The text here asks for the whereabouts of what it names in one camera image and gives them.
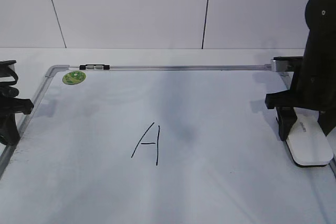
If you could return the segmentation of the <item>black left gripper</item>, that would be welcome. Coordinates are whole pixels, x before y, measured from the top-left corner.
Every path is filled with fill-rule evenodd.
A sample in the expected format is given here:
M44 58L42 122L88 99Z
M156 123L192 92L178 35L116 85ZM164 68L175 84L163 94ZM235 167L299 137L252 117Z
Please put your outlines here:
M16 60L1 61L1 78L13 77L12 81L1 81L1 144L16 145L20 140L15 115L28 115L34 104L30 99L17 98L19 90L14 88L19 77L14 70Z

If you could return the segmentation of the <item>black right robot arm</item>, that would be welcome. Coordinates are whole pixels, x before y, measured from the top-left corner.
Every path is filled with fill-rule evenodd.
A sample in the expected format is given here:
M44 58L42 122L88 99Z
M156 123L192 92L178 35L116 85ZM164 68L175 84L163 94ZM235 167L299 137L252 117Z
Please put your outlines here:
M295 108L317 111L325 135L335 128L335 0L308 0L305 21L309 34L303 56L275 57L271 66L293 72L288 90L265 98L266 107L277 111L282 141L297 121Z

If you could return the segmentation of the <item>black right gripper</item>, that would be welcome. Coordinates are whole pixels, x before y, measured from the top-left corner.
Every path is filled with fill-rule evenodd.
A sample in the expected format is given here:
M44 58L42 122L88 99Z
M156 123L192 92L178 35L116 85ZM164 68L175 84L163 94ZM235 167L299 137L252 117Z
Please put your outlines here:
M310 31L302 64L293 75L287 91L269 93L268 109L277 107L279 137L285 141L297 121L295 108L319 111L318 124L327 136L336 125L335 32Z

